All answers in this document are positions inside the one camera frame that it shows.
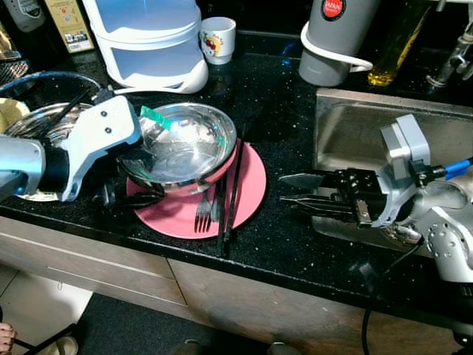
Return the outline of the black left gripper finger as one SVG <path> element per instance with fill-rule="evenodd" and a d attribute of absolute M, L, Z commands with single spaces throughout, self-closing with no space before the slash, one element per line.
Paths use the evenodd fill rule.
<path fill-rule="evenodd" d="M 119 196 L 115 190 L 103 190 L 103 205 L 105 209 L 144 209 L 161 202 L 165 194 L 158 192 L 139 192 L 129 196 Z"/>
<path fill-rule="evenodd" d="M 153 169 L 158 161 L 155 149 L 153 142 L 142 140 L 128 152 L 118 156 L 118 161 L 126 169 Z"/>

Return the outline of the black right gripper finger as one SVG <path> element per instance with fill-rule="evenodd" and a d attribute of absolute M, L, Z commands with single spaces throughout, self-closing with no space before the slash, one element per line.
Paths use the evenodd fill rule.
<path fill-rule="evenodd" d="M 283 197 L 294 209 L 314 217 L 331 217 L 342 222 L 358 222 L 361 219 L 355 203 L 340 192 L 324 196 L 318 194 L 295 194 Z"/>
<path fill-rule="evenodd" d="M 340 180 L 337 172 L 296 173 L 280 177 L 280 182 L 299 187 L 299 189 L 317 190 L 320 187 L 335 189 Z"/>

